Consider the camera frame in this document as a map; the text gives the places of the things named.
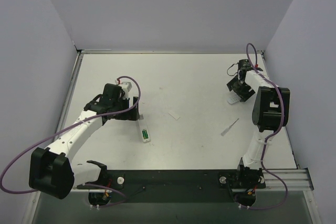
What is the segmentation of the wide white remote with display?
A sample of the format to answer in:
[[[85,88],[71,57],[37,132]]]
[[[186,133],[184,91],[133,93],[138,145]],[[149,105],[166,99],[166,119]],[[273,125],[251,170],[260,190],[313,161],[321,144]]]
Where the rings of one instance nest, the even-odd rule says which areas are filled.
[[[237,95],[234,91],[230,92],[226,101],[228,104],[233,105],[236,103],[240,103],[242,101],[241,97]]]

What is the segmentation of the slim white remote control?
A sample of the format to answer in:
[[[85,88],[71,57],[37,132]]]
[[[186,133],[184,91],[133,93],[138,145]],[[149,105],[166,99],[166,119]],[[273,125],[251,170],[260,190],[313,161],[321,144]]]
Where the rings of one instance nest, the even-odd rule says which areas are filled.
[[[151,141],[149,128],[146,122],[146,119],[143,114],[139,115],[139,119],[137,120],[138,127],[139,127],[139,134],[140,138],[142,139],[143,143],[149,143]]]

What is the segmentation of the slim remote battery cover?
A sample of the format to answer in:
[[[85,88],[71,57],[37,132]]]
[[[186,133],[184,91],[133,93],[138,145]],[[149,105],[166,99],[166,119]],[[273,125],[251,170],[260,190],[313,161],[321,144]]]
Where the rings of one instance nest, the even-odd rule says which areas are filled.
[[[168,111],[168,114],[169,114],[172,118],[174,118],[175,120],[178,120],[178,119],[180,118],[180,116],[179,116],[176,112],[174,112],[173,110],[169,110],[169,111]]]

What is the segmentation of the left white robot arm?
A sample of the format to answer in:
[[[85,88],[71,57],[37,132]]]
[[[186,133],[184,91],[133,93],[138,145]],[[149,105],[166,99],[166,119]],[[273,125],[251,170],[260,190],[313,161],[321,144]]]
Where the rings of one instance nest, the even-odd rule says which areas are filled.
[[[107,166],[88,160],[73,161],[91,135],[108,120],[136,121],[139,119],[139,97],[129,97],[130,82],[107,83],[102,94],[88,102],[73,125],[45,148],[36,148],[30,159],[30,188],[64,199],[70,191],[91,183],[96,188],[109,184]]]

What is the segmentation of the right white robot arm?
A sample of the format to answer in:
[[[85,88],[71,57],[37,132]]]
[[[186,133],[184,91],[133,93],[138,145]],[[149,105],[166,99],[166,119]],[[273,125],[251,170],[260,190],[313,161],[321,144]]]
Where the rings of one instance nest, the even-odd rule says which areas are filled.
[[[261,68],[253,67],[247,59],[240,60],[236,65],[237,72],[227,83],[233,93],[232,103],[246,102],[255,96],[251,119],[256,129],[241,164],[256,171],[262,169],[274,136],[288,122],[290,90],[272,83]]]

